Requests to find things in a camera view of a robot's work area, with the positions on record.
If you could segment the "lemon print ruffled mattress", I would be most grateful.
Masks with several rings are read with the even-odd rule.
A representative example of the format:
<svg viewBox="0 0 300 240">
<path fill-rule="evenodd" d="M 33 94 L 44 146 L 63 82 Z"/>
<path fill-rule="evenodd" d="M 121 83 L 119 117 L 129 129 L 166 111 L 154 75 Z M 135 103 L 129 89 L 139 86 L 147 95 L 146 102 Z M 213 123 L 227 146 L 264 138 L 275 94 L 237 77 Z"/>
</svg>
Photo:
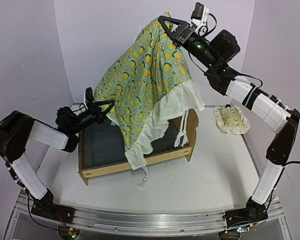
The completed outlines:
<svg viewBox="0 0 300 240">
<path fill-rule="evenodd" d="M 158 19 L 108 68 L 94 99 L 114 100 L 107 117 L 120 128 L 126 151 L 143 136 L 159 137 L 167 121 L 205 108 L 181 49 Z"/>
</svg>

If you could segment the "wooden pet bed frame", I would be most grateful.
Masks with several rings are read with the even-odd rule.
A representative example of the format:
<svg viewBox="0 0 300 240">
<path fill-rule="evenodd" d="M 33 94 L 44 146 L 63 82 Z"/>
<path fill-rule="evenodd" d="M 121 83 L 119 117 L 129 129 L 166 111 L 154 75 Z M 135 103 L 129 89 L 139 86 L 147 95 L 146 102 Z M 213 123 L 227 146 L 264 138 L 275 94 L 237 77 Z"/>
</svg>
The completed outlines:
<svg viewBox="0 0 300 240">
<path fill-rule="evenodd" d="M 109 174 L 119 173 L 128 170 L 142 169 L 147 172 L 149 165 L 165 162 L 168 160 L 176 159 L 179 157 L 185 157 L 187 161 L 190 161 L 193 155 L 193 151 L 197 140 L 197 127 L 199 126 L 199 119 L 194 109 L 187 110 L 182 116 L 171 119 L 174 125 L 177 127 L 178 132 L 175 137 L 174 147 L 180 147 L 180 149 L 170 151 L 167 153 L 160 153 L 158 155 L 145 157 L 153 151 L 151 143 L 157 139 L 162 138 L 165 135 L 166 130 L 169 127 L 169 120 L 166 122 L 166 130 L 164 133 L 159 134 L 158 137 L 146 137 L 143 136 L 137 140 L 136 146 L 129 150 L 125 150 L 125 157 L 127 162 L 108 165 L 100 168 L 83 169 L 81 157 L 83 156 L 83 150 L 80 149 L 82 144 L 82 134 L 79 133 L 78 144 L 78 173 L 84 183 L 87 185 L 90 178 L 105 176 Z"/>
</svg>

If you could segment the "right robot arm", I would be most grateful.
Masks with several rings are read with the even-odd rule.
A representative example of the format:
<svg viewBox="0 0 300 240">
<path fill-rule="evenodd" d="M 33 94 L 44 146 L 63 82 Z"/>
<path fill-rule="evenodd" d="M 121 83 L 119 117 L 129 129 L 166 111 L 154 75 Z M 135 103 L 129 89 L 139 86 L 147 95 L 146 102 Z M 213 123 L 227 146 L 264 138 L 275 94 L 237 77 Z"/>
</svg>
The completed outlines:
<svg viewBox="0 0 300 240">
<path fill-rule="evenodd" d="M 160 16 L 158 21 L 176 46 L 183 47 L 207 68 L 204 75 L 215 91 L 240 102 L 276 133 L 266 151 L 266 167 L 246 206 L 228 210 L 223 216 L 228 227 L 266 220 L 268 218 L 266 202 L 272 200 L 273 191 L 285 167 L 292 164 L 289 156 L 298 131 L 299 111 L 284 106 L 277 97 L 248 81 L 246 74 L 228 65 L 229 61 L 240 52 L 236 37 L 229 31 L 223 29 L 208 41 L 195 32 L 194 24 L 166 16 Z"/>
</svg>

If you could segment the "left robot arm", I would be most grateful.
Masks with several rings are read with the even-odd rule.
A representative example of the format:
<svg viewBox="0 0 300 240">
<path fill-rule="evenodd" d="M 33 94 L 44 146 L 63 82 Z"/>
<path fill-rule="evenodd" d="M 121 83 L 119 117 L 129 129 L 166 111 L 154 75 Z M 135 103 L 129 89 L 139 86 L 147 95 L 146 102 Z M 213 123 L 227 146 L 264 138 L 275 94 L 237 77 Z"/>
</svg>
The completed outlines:
<svg viewBox="0 0 300 240">
<path fill-rule="evenodd" d="M 28 158 L 35 142 L 72 153 L 80 141 L 78 133 L 94 123 L 101 124 L 114 107 L 113 100 L 85 103 L 85 111 L 76 114 L 70 107 L 57 110 L 53 127 L 18 110 L 0 121 L 0 156 L 14 181 L 41 205 L 53 204 L 53 194 L 38 177 Z"/>
</svg>

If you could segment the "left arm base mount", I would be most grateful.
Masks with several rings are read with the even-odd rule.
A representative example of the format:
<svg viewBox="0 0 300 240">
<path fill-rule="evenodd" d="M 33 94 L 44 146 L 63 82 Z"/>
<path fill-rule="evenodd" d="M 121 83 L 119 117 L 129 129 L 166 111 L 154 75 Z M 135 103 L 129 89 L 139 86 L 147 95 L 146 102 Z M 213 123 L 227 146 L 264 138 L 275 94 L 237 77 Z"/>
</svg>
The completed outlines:
<svg viewBox="0 0 300 240">
<path fill-rule="evenodd" d="M 30 212 L 35 216 L 63 224 L 71 224 L 75 215 L 73 207 L 54 203 L 54 196 L 51 194 L 46 194 L 42 199 L 35 198 Z"/>
</svg>

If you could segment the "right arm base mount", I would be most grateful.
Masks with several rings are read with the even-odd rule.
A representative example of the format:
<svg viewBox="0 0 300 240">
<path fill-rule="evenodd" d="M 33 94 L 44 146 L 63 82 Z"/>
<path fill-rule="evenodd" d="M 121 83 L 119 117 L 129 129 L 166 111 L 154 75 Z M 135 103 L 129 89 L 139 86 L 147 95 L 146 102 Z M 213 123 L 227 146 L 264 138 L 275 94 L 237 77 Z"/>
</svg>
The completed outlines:
<svg viewBox="0 0 300 240">
<path fill-rule="evenodd" d="M 268 213 L 265 204 L 259 204 L 250 197 L 244 208 L 238 208 L 225 211 L 222 216 L 225 219 L 226 227 L 237 228 L 245 227 L 250 224 L 256 224 L 268 219 Z"/>
</svg>

